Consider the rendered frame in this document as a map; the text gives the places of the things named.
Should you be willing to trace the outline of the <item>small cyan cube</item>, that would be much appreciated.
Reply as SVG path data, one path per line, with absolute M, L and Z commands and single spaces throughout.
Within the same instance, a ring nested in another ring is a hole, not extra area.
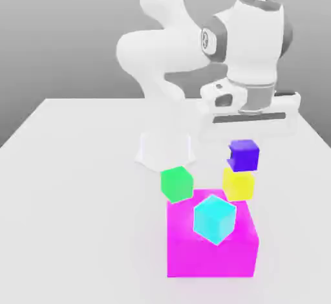
M 193 231 L 218 246 L 235 228 L 237 207 L 211 194 L 193 209 Z

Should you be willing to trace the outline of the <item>small yellow cube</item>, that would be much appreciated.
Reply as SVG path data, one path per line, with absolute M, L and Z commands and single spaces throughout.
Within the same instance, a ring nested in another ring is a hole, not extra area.
M 228 201 L 251 200 L 254 185 L 255 177 L 251 172 L 234 172 L 230 167 L 224 169 L 222 189 Z

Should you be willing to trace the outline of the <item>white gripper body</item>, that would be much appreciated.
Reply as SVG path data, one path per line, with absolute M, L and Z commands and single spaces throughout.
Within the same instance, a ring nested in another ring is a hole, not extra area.
M 255 113 L 207 106 L 202 116 L 200 138 L 240 140 L 293 133 L 297 127 L 300 104 L 301 95 L 298 92 L 276 92 L 271 105 Z

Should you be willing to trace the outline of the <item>small purple cube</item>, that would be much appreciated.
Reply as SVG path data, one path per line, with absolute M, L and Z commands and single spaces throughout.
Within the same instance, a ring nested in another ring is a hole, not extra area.
M 228 164 L 233 172 L 257 171 L 260 149 L 253 140 L 232 140 Z

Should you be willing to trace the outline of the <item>small green cube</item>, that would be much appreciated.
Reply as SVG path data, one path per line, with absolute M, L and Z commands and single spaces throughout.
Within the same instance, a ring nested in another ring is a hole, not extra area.
M 162 193 L 170 203 L 177 203 L 193 196 L 193 176 L 183 166 L 163 170 L 160 173 Z

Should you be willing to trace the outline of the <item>large magenta box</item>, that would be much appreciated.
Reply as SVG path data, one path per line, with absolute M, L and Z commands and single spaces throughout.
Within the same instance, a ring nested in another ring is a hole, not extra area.
M 253 277 L 259 237 L 245 201 L 232 202 L 236 218 L 220 244 L 194 232 L 194 207 L 211 195 L 227 200 L 221 189 L 195 189 L 192 198 L 167 204 L 168 277 Z

